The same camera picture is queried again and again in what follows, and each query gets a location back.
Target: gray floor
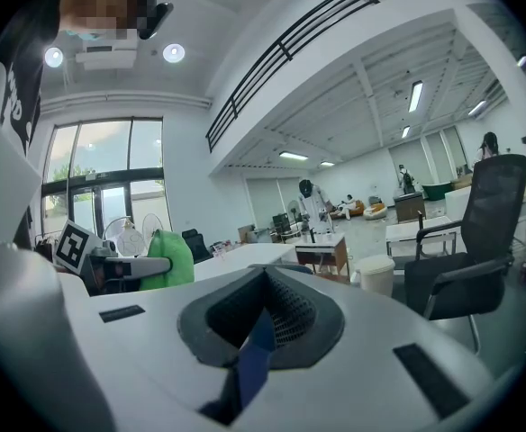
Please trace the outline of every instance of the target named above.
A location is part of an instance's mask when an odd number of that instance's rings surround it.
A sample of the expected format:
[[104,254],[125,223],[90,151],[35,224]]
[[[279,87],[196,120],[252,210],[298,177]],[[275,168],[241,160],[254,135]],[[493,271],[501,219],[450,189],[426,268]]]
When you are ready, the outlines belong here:
[[[445,214],[445,201],[425,202],[428,218],[436,218]],[[521,213],[526,216],[526,203]],[[395,209],[389,209],[384,220],[365,220],[363,217],[351,220],[335,221],[335,231],[345,232],[349,249],[351,269],[363,257],[386,253],[385,227],[396,224]],[[526,223],[518,226],[516,235],[526,240]],[[457,251],[464,251],[465,245],[458,238]],[[396,254],[413,254],[413,251],[397,251]],[[479,357],[485,362],[494,376],[500,376],[512,366],[520,363],[526,357],[526,288],[519,284],[519,266],[525,257],[525,250],[520,244],[514,249],[515,267],[506,278],[506,290],[499,309],[485,315],[475,316],[479,332],[481,350]],[[395,278],[394,299],[404,302],[403,278]],[[433,322],[475,352],[469,320],[451,319]]]

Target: black hair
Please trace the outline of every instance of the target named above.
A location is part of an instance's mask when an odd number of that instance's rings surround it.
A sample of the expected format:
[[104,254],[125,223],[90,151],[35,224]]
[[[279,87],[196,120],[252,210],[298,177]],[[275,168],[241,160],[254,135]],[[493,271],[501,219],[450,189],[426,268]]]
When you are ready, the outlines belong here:
[[491,155],[499,155],[499,146],[497,145],[497,136],[495,136],[495,133],[489,131],[485,134],[480,149],[485,150],[485,148],[489,149]]

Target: black t-shirt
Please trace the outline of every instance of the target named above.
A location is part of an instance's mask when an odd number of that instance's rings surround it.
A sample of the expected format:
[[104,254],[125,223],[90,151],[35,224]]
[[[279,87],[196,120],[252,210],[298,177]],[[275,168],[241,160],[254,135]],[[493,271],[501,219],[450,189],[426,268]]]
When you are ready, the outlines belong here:
[[59,32],[59,1],[32,0],[0,37],[0,124],[24,155],[39,119],[43,56]]

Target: ceiling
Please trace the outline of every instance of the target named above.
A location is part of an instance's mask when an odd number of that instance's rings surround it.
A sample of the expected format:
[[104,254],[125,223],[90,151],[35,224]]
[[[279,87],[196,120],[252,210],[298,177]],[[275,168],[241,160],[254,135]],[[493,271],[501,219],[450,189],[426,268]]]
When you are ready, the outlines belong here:
[[[479,5],[474,10],[519,58],[526,37],[502,8]],[[321,72],[297,91],[289,106],[254,139],[240,146],[228,167],[316,169],[322,161],[346,161],[468,118],[487,97],[504,95],[479,53],[450,22],[429,25],[404,36],[385,35],[369,42],[369,51]],[[415,112],[408,112],[412,85],[423,82]],[[279,156],[291,151],[309,157],[302,162]]]
[[[92,43],[61,32],[53,45],[61,48],[66,62],[63,68],[44,69],[42,97],[50,99],[110,88],[204,96],[213,63],[229,44],[227,37],[233,24],[239,22],[241,12],[253,0],[159,1],[172,2],[175,11],[153,39],[133,40],[137,58],[132,68],[85,71],[76,62],[76,55]],[[178,64],[168,64],[162,58],[163,49],[170,43],[179,43],[186,50],[185,59]]]

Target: black metal railing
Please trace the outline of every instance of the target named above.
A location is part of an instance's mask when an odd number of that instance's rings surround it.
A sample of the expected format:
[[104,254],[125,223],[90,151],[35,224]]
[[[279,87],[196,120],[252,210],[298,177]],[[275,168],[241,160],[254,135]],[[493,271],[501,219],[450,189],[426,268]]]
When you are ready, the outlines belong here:
[[207,131],[209,151],[263,85],[299,51],[348,16],[381,0],[325,0],[287,29],[239,82]]

